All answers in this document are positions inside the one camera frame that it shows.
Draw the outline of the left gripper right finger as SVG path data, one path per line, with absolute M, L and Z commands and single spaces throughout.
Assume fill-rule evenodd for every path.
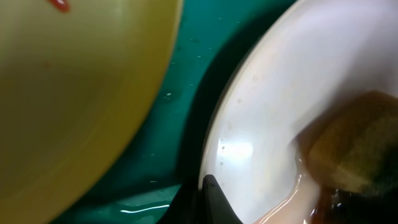
M 201 190 L 201 222 L 205 224 L 243 224 L 235 214 L 216 178 L 203 178 Z

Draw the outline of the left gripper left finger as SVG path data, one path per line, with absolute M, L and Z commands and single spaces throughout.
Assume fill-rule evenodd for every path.
M 196 224 L 197 183 L 184 183 L 157 224 Z

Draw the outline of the yellow green sponge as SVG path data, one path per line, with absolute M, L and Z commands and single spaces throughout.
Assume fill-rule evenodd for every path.
M 324 187 L 375 197 L 397 188 L 397 97 L 370 91 L 327 112 L 297 137 Z

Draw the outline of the green rimmed plate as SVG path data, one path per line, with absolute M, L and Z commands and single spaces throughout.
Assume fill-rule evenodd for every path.
M 149 112 L 181 1 L 1 2 L 1 222 L 48 223 Z

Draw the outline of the white plate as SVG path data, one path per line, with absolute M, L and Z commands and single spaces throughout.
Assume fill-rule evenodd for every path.
M 243 223 L 306 223 L 318 188 L 298 174 L 296 137 L 355 96 L 397 94 L 397 2 L 297 1 L 221 98 L 200 176 Z

